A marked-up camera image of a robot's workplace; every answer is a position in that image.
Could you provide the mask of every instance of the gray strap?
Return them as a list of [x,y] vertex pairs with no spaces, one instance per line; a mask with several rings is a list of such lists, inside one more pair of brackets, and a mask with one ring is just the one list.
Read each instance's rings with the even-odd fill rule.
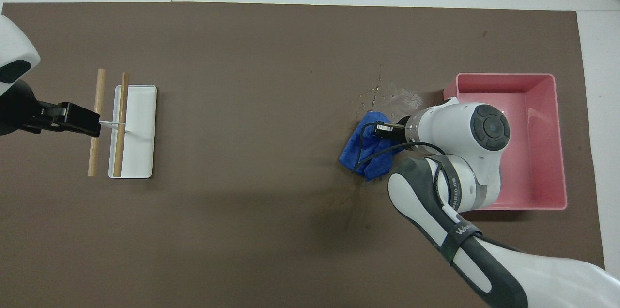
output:
[[475,233],[482,235],[480,229],[467,220],[462,220],[458,224],[452,226],[439,249],[441,256],[443,256],[448,263],[452,264],[454,255],[456,255],[456,251],[459,250],[461,244],[465,239],[471,237]]

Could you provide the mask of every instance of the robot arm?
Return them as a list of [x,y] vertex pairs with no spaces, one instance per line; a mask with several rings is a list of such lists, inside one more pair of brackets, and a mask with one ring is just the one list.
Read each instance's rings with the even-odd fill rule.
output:
[[[458,169],[452,169],[451,162],[459,160],[453,155],[440,163],[432,158],[406,160],[390,176],[389,195],[399,213],[487,304],[502,308],[620,307],[620,282],[601,268],[521,253],[481,237],[476,226],[445,204],[449,199],[445,176],[440,174],[439,193],[434,192],[432,176],[437,169],[443,165],[454,173]],[[458,175],[464,182],[462,189],[467,189],[467,178],[461,178],[461,171]]]
[[489,206],[499,196],[499,162],[510,138],[502,112],[452,98],[400,123],[406,123],[405,140],[434,144],[447,155],[408,159],[397,167],[388,184],[392,204],[487,304],[620,307],[620,281],[601,268],[522,253],[485,238],[458,214]]
[[98,137],[99,114],[74,103],[38,101],[20,78],[40,61],[28,37],[7,17],[0,15],[0,135],[18,129],[73,131]]

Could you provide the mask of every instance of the blue cloth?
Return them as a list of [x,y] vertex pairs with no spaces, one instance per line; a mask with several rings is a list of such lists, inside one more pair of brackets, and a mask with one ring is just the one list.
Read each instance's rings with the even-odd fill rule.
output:
[[[357,154],[359,151],[359,134],[361,133],[361,128],[368,124],[376,121],[382,121],[384,123],[389,123],[390,120],[385,114],[381,112],[368,112],[364,116],[364,118],[359,121],[359,125],[355,128],[354,133],[349,138],[345,149],[342,151],[341,157],[339,158],[339,162],[343,164],[347,169],[353,171],[355,167],[355,162],[357,160]],[[372,155],[375,152],[386,149],[387,147],[396,145],[397,142],[394,142],[389,139],[382,139],[374,135],[374,126],[368,125],[366,129],[364,129],[364,139],[362,141],[361,147],[361,156],[359,156],[359,160],[362,161],[364,158]],[[380,156],[376,156],[372,158],[370,162],[366,162],[363,165],[360,165],[355,173],[363,175],[366,177],[366,181],[370,181],[379,176],[383,176],[389,173],[392,168],[392,160],[394,158],[394,154],[402,151],[403,149],[396,149],[393,151],[386,152]]]

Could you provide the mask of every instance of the wooden stick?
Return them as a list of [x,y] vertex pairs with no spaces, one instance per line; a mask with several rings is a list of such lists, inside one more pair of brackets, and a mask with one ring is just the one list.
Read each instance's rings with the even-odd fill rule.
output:
[[[123,80],[120,87],[120,102],[118,103],[118,121],[121,123],[127,121],[127,92],[129,92],[129,74],[123,72]],[[118,125],[117,144],[114,149],[114,177],[120,177],[120,172],[123,168],[124,127],[125,124]]]
[[[106,70],[99,68],[97,71],[97,88],[95,90],[95,109],[101,114],[104,107],[104,89],[106,89]],[[88,156],[88,176],[97,175],[97,157],[99,156],[99,138],[91,138],[91,151]]]

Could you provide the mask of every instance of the pink plastic bin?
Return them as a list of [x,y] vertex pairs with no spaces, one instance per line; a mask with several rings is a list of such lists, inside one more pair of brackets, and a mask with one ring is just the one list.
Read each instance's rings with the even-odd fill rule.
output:
[[461,73],[443,97],[488,103],[510,123],[502,191],[486,210],[565,209],[566,184],[556,80],[551,74]]

